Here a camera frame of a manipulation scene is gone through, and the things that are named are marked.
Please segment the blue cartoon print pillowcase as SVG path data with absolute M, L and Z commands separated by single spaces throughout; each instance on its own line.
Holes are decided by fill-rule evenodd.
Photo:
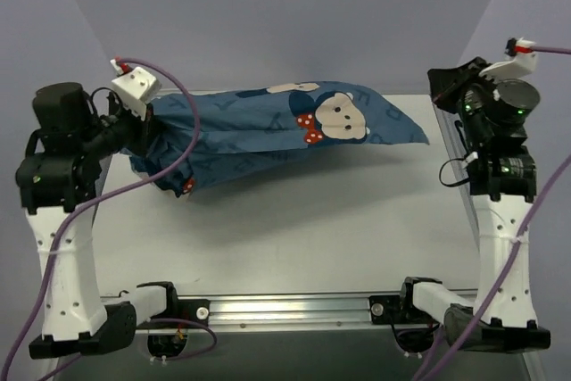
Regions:
M 171 93 L 153 100 L 161 126 L 149 152 L 130 155 L 131 169 L 152 176 L 200 136 L 190 155 L 155 181 L 175 196 L 302 160 L 331 145 L 425 144 L 425 131 L 377 91 L 317 81 L 194 97 Z

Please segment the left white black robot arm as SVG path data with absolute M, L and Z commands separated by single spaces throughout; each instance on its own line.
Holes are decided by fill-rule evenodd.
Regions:
M 113 87 L 109 112 L 97 113 L 76 82 L 40 88 L 32 132 L 15 179 L 42 269 L 31 319 L 44 316 L 29 344 L 33 360 L 102 355 L 129 346 L 139 325 L 169 327 L 179 318 L 175 286 L 146 283 L 103 302 L 95 273 L 93 221 L 101 198 L 101 161 L 123 149 L 142 154 L 154 132 L 148 96 Z

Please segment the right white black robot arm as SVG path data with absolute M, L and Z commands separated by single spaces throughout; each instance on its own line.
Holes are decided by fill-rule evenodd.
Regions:
M 458 115 L 464 130 L 479 282 L 470 302 L 438 280 L 408 277 L 396 310 L 409 321 L 431 317 L 448 344 L 460 350 L 522 353 L 550 347 L 550 331 L 540 327 L 532 302 L 526 225 L 539 198 L 524 125 L 541 98 L 523 78 L 536 63 L 535 53 L 523 48 L 507 61 L 489 64 L 476 57 L 427 73 L 434 106 Z

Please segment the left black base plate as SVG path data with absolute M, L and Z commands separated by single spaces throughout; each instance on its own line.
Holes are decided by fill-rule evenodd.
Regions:
M 179 299 L 171 315 L 175 319 L 186 319 L 207 326 L 211 301 L 204 298 Z

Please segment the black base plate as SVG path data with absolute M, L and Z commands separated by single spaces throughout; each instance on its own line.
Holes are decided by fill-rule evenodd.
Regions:
M 171 315 L 175 319 L 186 319 L 207 326 L 211 301 L 204 298 L 179 299 Z
M 401 324 L 406 315 L 398 294 L 374 294 L 368 298 L 369 315 L 373 325 Z

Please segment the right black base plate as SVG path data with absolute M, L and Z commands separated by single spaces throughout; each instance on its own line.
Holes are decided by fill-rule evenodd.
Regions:
M 401 324 L 406 315 L 398 294 L 374 294 L 368 298 L 369 315 L 373 325 Z

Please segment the aluminium front rail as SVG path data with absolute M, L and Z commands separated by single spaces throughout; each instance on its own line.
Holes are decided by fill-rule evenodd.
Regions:
M 295 332 L 323 330 L 361 330 L 374 328 L 434 327 L 436 322 L 425 313 L 404 311 L 406 322 L 373 325 L 368 298 L 374 294 L 277 294 L 191 296 L 211 301 L 207 327 L 222 332 Z

